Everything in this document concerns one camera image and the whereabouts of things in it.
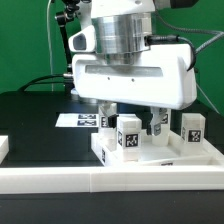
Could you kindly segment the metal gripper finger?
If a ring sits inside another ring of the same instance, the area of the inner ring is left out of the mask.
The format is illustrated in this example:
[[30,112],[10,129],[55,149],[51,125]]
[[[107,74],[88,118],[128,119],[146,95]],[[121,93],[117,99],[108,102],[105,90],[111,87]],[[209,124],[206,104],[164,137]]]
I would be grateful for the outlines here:
[[167,110],[165,108],[151,107],[150,108],[152,119],[147,127],[147,134],[158,136],[161,133],[161,123],[166,115]]
[[115,128],[117,125],[117,104],[114,102],[105,101],[99,106],[102,115],[106,118],[110,128]]

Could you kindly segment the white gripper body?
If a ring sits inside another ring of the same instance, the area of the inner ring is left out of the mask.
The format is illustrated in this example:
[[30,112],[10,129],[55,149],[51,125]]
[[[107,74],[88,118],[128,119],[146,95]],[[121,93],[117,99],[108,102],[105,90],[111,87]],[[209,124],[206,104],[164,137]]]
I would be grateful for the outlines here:
[[[106,42],[98,51],[97,41]],[[90,25],[71,36],[75,88],[83,98],[183,109],[197,97],[193,46],[178,35],[96,35]]]

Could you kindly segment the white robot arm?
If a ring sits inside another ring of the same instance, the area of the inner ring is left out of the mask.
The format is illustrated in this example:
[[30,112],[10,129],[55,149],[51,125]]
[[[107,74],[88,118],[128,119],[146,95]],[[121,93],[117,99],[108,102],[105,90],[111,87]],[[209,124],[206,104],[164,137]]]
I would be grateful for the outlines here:
[[152,14],[172,5],[172,0],[81,3],[81,31],[69,38],[78,94],[149,106],[148,132],[154,136],[168,109],[184,109],[197,96],[194,47],[178,35],[153,33]]

